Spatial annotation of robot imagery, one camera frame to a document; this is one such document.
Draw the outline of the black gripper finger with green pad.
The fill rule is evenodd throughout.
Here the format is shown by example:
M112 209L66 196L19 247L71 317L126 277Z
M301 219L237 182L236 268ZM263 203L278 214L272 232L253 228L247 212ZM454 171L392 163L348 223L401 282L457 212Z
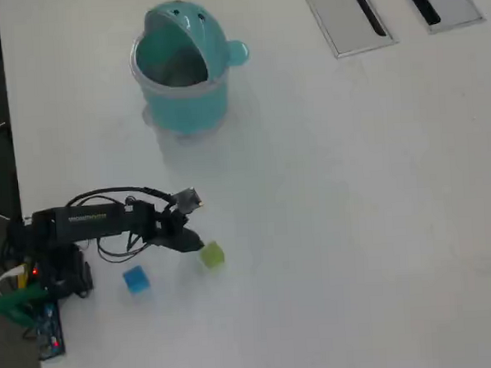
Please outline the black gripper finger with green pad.
M200 250L201 239L199 237L197 237L196 239L183 237L182 240L177 240L177 239L159 240L157 242L157 245L185 254L189 252L197 252L198 250Z
M204 247L204 242L198 233L184 227L178 237L178 247L180 249L200 249Z

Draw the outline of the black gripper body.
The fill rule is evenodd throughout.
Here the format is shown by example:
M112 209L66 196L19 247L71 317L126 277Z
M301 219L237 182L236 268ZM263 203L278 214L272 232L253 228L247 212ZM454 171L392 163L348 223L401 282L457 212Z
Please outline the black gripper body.
M166 212L153 211L143 228L143 242L146 244L176 240L183 235L184 226L188 222L186 214L178 210Z

